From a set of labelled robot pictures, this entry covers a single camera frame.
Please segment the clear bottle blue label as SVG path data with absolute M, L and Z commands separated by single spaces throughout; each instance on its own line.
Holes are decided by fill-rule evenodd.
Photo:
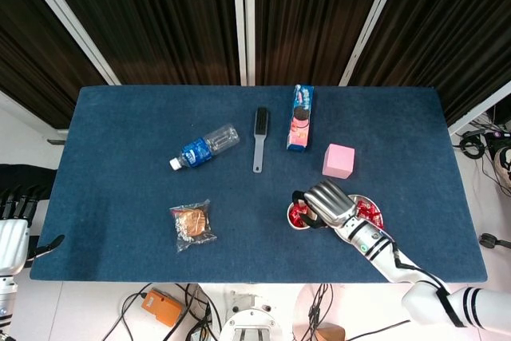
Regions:
M 239 142 L 236 129 L 233 125 L 227 124 L 186 144 L 179 155 L 169 161 L 169 165 L 174 171 L 196 168 Z

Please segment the grey brush black bristles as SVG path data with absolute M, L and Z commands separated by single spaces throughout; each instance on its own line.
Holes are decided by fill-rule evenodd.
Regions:
M 254 157 L 252 171 L 254 173 L 261 173 L 263 170 L 263 151 L 264 142 L 267 137 L 267 124 L 269 120 L 269 112 L 265 107 L 259 107 L 255 114 L 254 125 Z

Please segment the white black sneaker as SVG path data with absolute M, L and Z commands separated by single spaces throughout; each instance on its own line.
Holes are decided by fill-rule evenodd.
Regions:
M 511 191 L 511 146 L 498 149 L 493 164 L 500 182 Z

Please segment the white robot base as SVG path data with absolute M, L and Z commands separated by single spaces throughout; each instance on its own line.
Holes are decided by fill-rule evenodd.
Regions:
M 230 291 L 218 341 L 286 341 L 283 309 L 266 297 Z

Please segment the brown wooden object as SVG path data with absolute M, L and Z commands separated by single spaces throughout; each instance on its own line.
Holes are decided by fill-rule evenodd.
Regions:
M 317 341 L 345 341 L 346 331 L 337 325 L 321 327 L 315 330 L 315 338 Z

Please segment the blue pink cookie box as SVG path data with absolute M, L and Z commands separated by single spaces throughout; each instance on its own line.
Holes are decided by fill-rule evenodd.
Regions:
M 295 86 L 290 128 L 287 135 L 287 150 L 303 152 L 307 148 L 311 127 L 313 96 L 313 86 Z

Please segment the orange device box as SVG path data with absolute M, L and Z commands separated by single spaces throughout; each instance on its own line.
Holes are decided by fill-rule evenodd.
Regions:
M 155 316 L 156 320 L 168 327 L 176 325 L 184 310 L 184 305 L 156 288 L 143 294 L 144 301 L 141 307 Z

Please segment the bread in clear wrapper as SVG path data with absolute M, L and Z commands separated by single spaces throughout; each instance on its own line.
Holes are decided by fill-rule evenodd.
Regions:
M 169 209 L 176 229 L 176 249 L 182 252 L 191 245 L 216 240 L 209 220 L 210 200 Z

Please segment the black bulky object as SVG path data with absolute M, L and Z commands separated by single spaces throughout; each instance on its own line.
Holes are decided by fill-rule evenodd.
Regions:
M 19 192 L 24 195 L 35 187 L 40 200 L 48 200 L 57 174 L 56 169 L 48 169 L 34 165 L 0 164 L 0 194 L 6 190 Z

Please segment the blue table cloth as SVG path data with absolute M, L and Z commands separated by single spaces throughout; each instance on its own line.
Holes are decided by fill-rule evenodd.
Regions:
M 438 94 L 431 88 L 320 86 L 311 139 L 287 150 L 290 86 L 122 85 L 79 93 L 34 262 L 35 280 L 153 283 L 379 283 L 327 228 L 296 231 L 291 195 L 323 179 L 329 144 L 355 150 L 339 182 L 371 198 L 402 252 L 448 283 L 487 278 Z M 254 173 L 256 110 L 267 108 Z M 240 142 L 196 168 L 169 165 L 231 124 Z M 217 239 L 176 249 L 169 209 L 210 200 Z

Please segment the white frame post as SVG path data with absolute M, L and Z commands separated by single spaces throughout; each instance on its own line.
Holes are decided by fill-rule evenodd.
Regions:
M 369 10 L 368 15 L 366 16 L 366 20 L 362 26 L 362 29 L 358 35 L 358 39 L 355 43 L 355 47 L 351 52 L 350 58 L 347 62 L 347 65 L 343 71 L 343 75 L 339 81 L 339 86 L 348 86 L 350 79 L 355 71 L 356 65 L 364 51 L 367 42 L 372 35 L 374 28 L 380 19 L 380 16 L 386 6 L 388 0 L 374 0 L 372 6 Z
M 248 85 L 247 53 L 245 37 L 245 12 L 244 0 L 234 0 L 236 13 L 236 36 L 239 54 L 240 84 Z
M 487 109 L 494 107 L 499 101 L 508 97 L 510 94 L 511 94 L 511 81 L 508 81 L 500 89 L 498 89 L 495 93 L 492 93 L 484 101 L 482 101 L 479 104 L 477 104 L 476 106 L 474 106 L 466 114 L 464 114 L 462 117 L 457 119 L 452 125 L 450 125 L 448 128 L 450 136 L 452 137 L 453 135 L 455 135 L 465 125 L 468 125 L 472 120 L 479 117 Z
M 43 0 L 108 85 L 121 81 L 66 0 Z
M 244 0 L 248 85 L 256 85 L 256 0 Z

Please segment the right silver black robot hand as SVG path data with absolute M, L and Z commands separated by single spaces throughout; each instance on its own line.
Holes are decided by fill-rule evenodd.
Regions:
M 292 201 L 303 201 L 313 215 L 300 213 L 300 219 L 311 228 L 342 228 L 356 217 L 355 202 L 332 181 L 326 179 L 306 192 L 294 191 Z

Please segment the pink foam cube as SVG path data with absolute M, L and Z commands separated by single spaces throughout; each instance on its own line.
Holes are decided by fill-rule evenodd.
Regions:
M 353 173 L 354 165 L 355 150 L 353 148 L 329 144 L 324 155 L 322 174 L 347 179 Z

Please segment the white paper cup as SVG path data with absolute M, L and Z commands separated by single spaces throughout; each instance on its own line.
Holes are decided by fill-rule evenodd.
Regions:
M 290 222 L 290 220 L 288 219 L 288 212 L 289 212 L 289 210 L 290 210 L 290 208 L 291 208 L 291 206 L 292 206 L 293 204 L 305 205 L 305 206 L 307 207 L 307 215 L 306 215 L 306 217 L 307 217 L 309 220 L 315 220 L 315 219 L 317 218 L 317 216 L 316 216 L 316 215 L 315 215 L 315 214 L 314 214 L 314 213 L 313 213 L 313 212 L 312 212 L 312 211 L 308 208 L 308 206 L 306 205 L 306 203 L 305 203 L 303 200 L 298 200 L 298 202 L 297 202 L 297 203 L 291 202 L 291 203 L 290 203 L 290 205 L 289 205 L 289 206 L 288 206 L 288 208 L 287 208 L 287 221 L 288 221 L 289 225 L 291 226 L 291 228 L 292 228 L 292 229 L 295 229 L 295 230 L 298 230 L 298 231 L 301 231 L 301 230 L 307 230 L 307 229 L 309 229 L 309 228 L 310 228 L 310 226 L 306 223 L 306 221 L 305 221 L 305 220 L 303 220 L 303 221 L 307 224 L 307 226 L 306 226 L 305 228 L 295 228 L 295 227 L 293 227 L 293 226 L 291 225 L 291 222 Z

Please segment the silver metal plate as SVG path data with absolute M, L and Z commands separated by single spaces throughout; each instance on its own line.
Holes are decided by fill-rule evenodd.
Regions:
M 358 202 L 359 200 L 364 200 L 364 201 L 366 201 L 366 202 L 371 203 L 371 204 L 372 204 L 372 206 L 373 206 L 373 212 L 381 212 L 381 210 L 379 209 L 379 207 L 377 206 L 377 204 L 376 204 L 374 201 L 372 201 L 371 199 L 369 199 L 368 197 L 366 197 L 366 196 L 359 195 L 359 194 L 350 194 L 350 195 L 349 195 L 349 197 L 350 197 L 350 198 L 354 201 L 354 203 L 355 203 L 355 207 L 356 207 L 356 216 L 357 216 L 358 218 L 362 218 L 362 219 L 364 219 L 364 220 L 368 220 L 368 221 L 370 221 L 370 220 L 369 220 L 369 214 L 363 214 L 361 211 L 359 211 L 359 210 L 357 209 L 357 202 Z

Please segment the dark pleated curtain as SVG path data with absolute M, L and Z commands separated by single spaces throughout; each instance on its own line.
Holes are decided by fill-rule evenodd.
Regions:
M 44 0 L 0 0 L 0 91 L 67 129 L 80 89 L 103 83 Z
M 337 86 L 374 0 L 255 0 L 257 85 Z
M 234 0 L 65 0 L 124 84 L 240 82 Z
M 437 90 L 452 125 L 511 81 L 511 0 L 387 0 L 350 84 Z

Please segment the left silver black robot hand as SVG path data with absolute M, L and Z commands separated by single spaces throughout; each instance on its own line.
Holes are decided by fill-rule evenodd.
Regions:
M 17 275 L 29 268 L 34 260 L 51 253 L 65 236 L 39 245 L 39 236 L 30 234 L 37 206 L 45 189 L 33 185 L 23 190 L 21 185 L 0 191 L 0 278 Z

